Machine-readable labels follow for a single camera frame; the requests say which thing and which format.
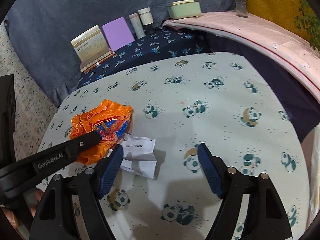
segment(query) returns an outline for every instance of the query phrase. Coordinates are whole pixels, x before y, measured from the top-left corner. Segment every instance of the navy blue cloth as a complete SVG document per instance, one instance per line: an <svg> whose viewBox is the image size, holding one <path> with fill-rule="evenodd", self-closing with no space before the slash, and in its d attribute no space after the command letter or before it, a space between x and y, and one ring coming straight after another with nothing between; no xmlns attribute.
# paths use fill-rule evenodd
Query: navy blue cloth
<svg viewBox="0 0 320 240"><path fill-rule="evenodd" d="M320 122L320 105L310 92L271 58L244 44L208 33L212 52L230 52L245 57L268 83L287 112L299 141Z"/></svg>
<svg viewBox="0 0 320 240"><path fill-rule="evenodd" d="M171 57L210 52L205 33L164 28L118 49L112 58L82 73L78 88L128 68Z"/></svg>

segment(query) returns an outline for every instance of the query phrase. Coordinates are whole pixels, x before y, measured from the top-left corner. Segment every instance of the crumpled paper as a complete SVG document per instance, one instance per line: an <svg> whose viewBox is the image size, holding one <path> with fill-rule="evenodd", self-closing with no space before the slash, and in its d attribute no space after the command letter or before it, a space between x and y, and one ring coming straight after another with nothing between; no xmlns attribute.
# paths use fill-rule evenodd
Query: crumpled paper
<svg viewBox="0 0 320 240"><path fill-rule="evenodd" d="M149 179L155 177L157 164L157 160L153 154L156 144L155 139L134 137L125 133L124 138L119 144L123 146L124 151L121 169Z"/></svg>

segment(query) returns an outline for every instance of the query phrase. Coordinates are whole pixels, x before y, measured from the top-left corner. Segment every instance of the gray pillow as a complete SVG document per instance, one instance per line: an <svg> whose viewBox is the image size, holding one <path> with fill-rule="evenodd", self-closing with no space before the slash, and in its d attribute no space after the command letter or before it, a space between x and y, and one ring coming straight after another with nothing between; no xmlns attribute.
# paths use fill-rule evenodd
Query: gray pillow
<svg viewBox="0 0 320 240"><path fill-rule="evenodd" d="M78 85L80 60L70 41L89 28L150 7L156 25L178 0L16 0L7 15L8 33L21 62L58 106ZM202 12L233 9L234 0L198 0Z"/></svg>

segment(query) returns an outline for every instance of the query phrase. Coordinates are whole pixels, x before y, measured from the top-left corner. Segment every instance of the panda print fabric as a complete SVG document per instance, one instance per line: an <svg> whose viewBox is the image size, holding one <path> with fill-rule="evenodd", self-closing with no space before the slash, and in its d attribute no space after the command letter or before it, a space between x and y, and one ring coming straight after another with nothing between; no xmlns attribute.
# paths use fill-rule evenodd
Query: panda print fabric
<svg viewBox="0 0 320 240"><path fill-rule="evenodd" d="M243 174L269 174L293 239L302 235L309 183L301 146L290 113L244 57L226 52L173 57L103 77L63 101L39 151L68 140L72 117L103 99L132 106L128 132L156 139L155 179L120 170L100 201L117 239L205 238L220 202L197 158L201 142ZM58 173L74 176L85 168L72 163ZM39 187L44 190L51 178ZM76 210L81 217L80 205ZM234 240L241 238L245 216L242 208Z"/></svg>

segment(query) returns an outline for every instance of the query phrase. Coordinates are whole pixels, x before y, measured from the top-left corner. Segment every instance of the crumpled plastic bag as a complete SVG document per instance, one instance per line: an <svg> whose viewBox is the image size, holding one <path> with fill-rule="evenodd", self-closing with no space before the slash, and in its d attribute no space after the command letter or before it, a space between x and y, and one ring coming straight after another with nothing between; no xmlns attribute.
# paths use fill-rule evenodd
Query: crumpled plastic bag
<svg viewBox="0 0 320 240"><path fill-rule="evenodd" d="M89 165L103 158L107 151L125 133L131 114L131 106L122 106L116 102L104 99L96 108L80 115L77 114L72 118L70 139L94 130L98 131L101 135L101 142L82 152L77 162Z"/></svg>

